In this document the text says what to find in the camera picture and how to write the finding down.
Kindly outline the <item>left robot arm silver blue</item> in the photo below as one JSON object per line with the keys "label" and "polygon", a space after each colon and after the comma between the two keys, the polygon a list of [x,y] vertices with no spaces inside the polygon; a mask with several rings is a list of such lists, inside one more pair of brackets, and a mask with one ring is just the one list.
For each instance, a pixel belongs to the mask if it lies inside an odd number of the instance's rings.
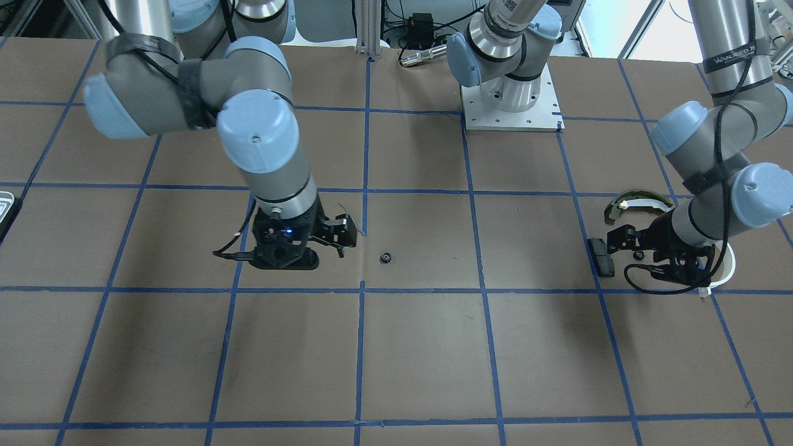
{"label": "left robot arm silver blue", "polygon": [[728,243],[791,213],[791,173],[774,163],[753,163],[747,150],[776,139],[791,120],[791,91],[773,81],[768,38],[750,1],[693,1],[703,68],[624,67],[616,61],[576,58],[551,62],[569,123],[554,120],[540,136],[474,134],[474,178],[503,187],[509,174],[538,167],[508,167],[506,157],[533,144],[553,145],[572,161],[577,185],[637,185],[645,176],[669,191],[666,177],[680,176],[678,191],[691,195],[655,217],[646,229],[622,225],[587,246],[600,277],[615,274],[615,252],[632,251],[624,268],[635,286],[642,271],[672,293],[713,286],[727,270]]}

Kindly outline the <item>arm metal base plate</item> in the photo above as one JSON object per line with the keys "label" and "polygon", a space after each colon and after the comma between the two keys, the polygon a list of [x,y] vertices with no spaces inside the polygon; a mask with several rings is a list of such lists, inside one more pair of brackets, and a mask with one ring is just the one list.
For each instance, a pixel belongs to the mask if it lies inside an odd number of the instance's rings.
{"label": "arm metal base plate", "polygon": [[548,66],[519,81],[502,76],[460,87],[465,127],[476,131],[561,132],[566,125]]}

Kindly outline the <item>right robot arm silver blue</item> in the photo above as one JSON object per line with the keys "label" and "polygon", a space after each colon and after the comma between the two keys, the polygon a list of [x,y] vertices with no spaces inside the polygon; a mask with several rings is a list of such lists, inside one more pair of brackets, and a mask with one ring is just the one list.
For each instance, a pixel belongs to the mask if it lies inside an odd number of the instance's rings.
{"label": "right robot arm silver blue", "polygon": [[340,257],[353,217],[323,212],[295,116],[280,43],[294,38],[291,1],[101,1],[112,26],[107,68],[83,87],[91,122],[111,139],[216,129],[255,202],[255,246],[215,256],[261,270],[314,270],[317,242]]}

